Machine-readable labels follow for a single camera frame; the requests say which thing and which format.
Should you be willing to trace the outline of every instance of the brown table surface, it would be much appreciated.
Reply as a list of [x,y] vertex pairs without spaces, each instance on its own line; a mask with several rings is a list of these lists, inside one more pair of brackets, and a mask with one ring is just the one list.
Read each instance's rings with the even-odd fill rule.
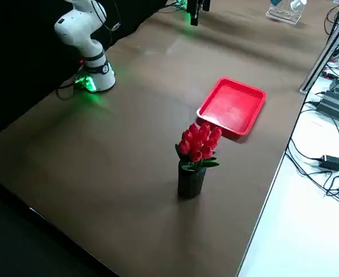
[[[197,28],[156,14],[120,40],[109,93],[52,94],[0,134],[0,182],[121,276],[236,273],[325,43],[329,3],[294,28],[265,19],[267,2],[213,2]],[[174,143],[223,76],[266,104],[247,138],[221,138],[202,194],[178,202]]]

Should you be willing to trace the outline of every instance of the flower vase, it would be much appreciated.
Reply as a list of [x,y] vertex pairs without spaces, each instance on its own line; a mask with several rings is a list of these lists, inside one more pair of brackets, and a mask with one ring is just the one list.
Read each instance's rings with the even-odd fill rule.
[[206,168],[198,171],[188,171],[178,164],[178,196],[182,199],[192,199],[200,194],[203,187]]

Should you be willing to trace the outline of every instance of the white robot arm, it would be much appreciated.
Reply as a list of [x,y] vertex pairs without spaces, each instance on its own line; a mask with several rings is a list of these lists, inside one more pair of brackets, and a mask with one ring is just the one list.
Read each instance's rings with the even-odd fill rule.
[[78,76],[87,83],[86,88],[90,92],[110,90],[116,82],[114,72],[101,43],[91,39],[106,19],[104,7],[95,0],[66,1],[73,4],[73,10],[58,19],[55,31],[65,44],[81,52],[84,65]]

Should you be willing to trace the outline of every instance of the white table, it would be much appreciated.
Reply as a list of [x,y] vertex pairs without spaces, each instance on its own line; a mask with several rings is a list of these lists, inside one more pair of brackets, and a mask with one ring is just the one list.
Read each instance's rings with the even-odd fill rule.
[[[307,100],[318,98],[314,94],[328,89],[330,83],[330,80],[318,78]],[[339,157],[336,127],[330,118],[315,111],[300,115],[292,139],[300,152],[309,157],[318,158],[323,154]],[[312,162],[302,158],[291,143],[290,149],[307,173],[318,171],[307,164]],[[328,175],[312,177],[322,184]],[[307,177],[299,175],[285,155],[259,215],[238,276],[339,276],[339,202],[325,196],[324,191]]]

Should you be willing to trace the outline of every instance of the red tulip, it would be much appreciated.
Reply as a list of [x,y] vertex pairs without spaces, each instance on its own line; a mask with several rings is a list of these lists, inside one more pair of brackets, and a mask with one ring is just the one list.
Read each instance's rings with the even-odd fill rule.
[[200,140],[202,143],[204,143],[205,141],[207,141],[208,135],[209,134],[206,133],[206,130],[200,130],[199,133],[198,133],[198,140]]
[[191,151],[190,160],[192,162],[198,162],[203,157],[203,154],[199,150]]
[[187,140],[181,140],[178,144],[178,150],[181,154],[187,155],[190,152],[190,143]]
[[209,134],[210,134],[210,125],[209,125],[209,123],[204,122],[204,123],[201,125],[199,131],[204,131],[204,132],[209,136]]
[[208,139],[204,143],[204,146],[209,146],[211,149],[214,149],[215,147],[217,147],[217,145],[218,145],[218,143],[213,138]]
[[182,133],[182,139],[187,140],[189,143],[191,143],[193,137],[192,134],[189,130],[186,130]]
[[195,138],[191,141],[191,150],[200,150],[203,146],[203,143],[201,140],[199,140],[199,138]]
[[210,133],[209,138],[215,139],[215,141],[218,141],[222,136],[222,130],[219,127],[214,128],[214,130]]
[[191,124],[188,130],[191,132],[193,137],[195,137],[199,132],[199,128],[195,123]]
[[213,149],[210,146],[204,146],[202,148],[202,154],[204,159],[209,159],[213,155]]

